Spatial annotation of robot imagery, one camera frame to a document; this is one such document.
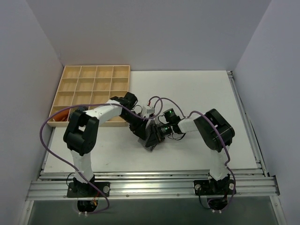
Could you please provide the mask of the striped grey underwear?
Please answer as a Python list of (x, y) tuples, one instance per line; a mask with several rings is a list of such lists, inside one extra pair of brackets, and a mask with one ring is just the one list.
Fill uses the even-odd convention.
[(138, 142), (149, 152), (152, 152), (155, 147), (163, 141), (158, 127), (159, 125), (151, 120), (146, 125), (145, 137), (138, 139)]

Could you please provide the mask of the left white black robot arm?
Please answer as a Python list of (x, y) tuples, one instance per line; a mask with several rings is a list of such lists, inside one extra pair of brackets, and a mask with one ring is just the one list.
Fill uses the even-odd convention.
[(94, 193), (95, 176), (91, 168), (91, 151), (94, 148), (98, 135), (98, 127), (108, 120), (120, 116), (129, 124), (130, 130), (141, 140), (146, 140), (147, 120), (141, 116), (134, 116), (133, 108), (137, 97), (127, 92), (124, 97), (114, 96), (106, 105), (94, 109), (74, 112), (63, 136), (63, 141), (70, 150), (75, 172), (73, 182), (83, 196)]

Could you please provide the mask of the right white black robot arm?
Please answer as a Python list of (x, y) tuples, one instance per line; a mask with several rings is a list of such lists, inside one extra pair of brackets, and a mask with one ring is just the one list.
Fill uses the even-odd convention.
[(166, 120), (165, 124), (153, 123), (148, 126), (149, 136), (146, 139), (145, 147), (152, 148), (164, 141), (165, 137), (172, 134), (185, 135), (189, 132), (199, 132), (207, 147), (211, 150), (210, 171), (211, 179), (208, 188), (217, 194), (225, 188), (223, 179), (229, 176), (227, 168), (230, 162), (228, 152), (235, 136), (233, 127), (216, 110), (212, 109), (204, 115), (192, 118), (180, 118), (175, 111), (170, 108), (163, 112)]

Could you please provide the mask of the rolled dark striped cloth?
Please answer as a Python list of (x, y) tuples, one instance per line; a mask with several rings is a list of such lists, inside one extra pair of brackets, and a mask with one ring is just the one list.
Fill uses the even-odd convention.
[(79, 106), (75, 111), (76, 112), (84, 112), (88, 110), (89, 108), (87, 106)]

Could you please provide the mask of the wooden compartment tray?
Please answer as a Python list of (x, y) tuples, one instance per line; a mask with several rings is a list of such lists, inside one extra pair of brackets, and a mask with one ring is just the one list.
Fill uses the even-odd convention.
[[(52, 103), (50, 116), (66, 107), (106, 103), (114, 96), (124, 97), (129, 91), (129, 65), (65, 66)], [(66, 127), (75, 108), (68, 109), (67, 121), (48, 121), (51, 127)]]

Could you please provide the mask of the rolled orange cloth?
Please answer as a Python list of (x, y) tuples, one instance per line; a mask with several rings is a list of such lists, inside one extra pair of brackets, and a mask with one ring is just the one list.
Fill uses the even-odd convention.
[(64, 122), (68, 120), (69, 110), (64, 110), (53, 117), (55, 122)]

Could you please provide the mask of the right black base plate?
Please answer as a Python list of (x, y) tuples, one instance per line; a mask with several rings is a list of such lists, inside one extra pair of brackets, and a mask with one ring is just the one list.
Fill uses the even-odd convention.
[(232, 195), (236, 194), (233, 189), (234, 182), (230, 180), (194, 180), (196, 195)]

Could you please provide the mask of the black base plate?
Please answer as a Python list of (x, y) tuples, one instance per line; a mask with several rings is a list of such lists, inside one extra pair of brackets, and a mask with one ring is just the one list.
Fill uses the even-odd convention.
[[(110, 195), (110, 182), (95, 182), (94, 186), (101, 190), (106, 197)], [(102, 195), (99, 194), (98, 191), (90, 184), (80, 182), (69, 183), (69, 187), (67, 189), (68, 198), (86, 198), (95, 196), (102, 197)]]
[(234, 182), (230, 180), (194, 180), (196, 195), (232, 195), (236, 194), (233, 189)]

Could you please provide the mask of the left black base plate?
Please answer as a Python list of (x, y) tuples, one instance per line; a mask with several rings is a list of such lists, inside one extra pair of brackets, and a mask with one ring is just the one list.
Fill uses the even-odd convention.
[[(110, 182), (95, 182), (94, 186), (101, 190), (106, 197), (110, 195)], [(102, 197), (102, 195), (99, 194), (98, 191), (90, 184), (80, 182), (69, 183), (69, 187), (67, 189), (68, 198), (86, 198), (95, 196)]]

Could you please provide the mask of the aluminium frame rail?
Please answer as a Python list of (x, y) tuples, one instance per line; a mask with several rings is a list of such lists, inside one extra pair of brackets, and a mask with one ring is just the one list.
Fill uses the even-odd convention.
[(141, 102), (152, 96), (169, 98), (165, 107), (180, 106), (185, 114), (212, 108), (236, 132), (229, 150), (237, 193), (222, 213), (205, 210), (194, 192), (194, 180), (207, 177), (209, 150), (199, 135), (167, 141), (153, 153), (143, 150), (124, 127), (101, 127), (102, 145), (92, 153), (96, 177), (111, 184), (111, 206), (104, 213), (77, 217), (74, 199), (67, 198), (66, 164), (46, 156), (45, 171), (31, 183), (27, 200), (39, 224), (193, 224), (281, 225), (278, 186), (267, 175), (255, 134), (246, 117), (233, 76), (224, 70), (133, 71), (129, 91)]

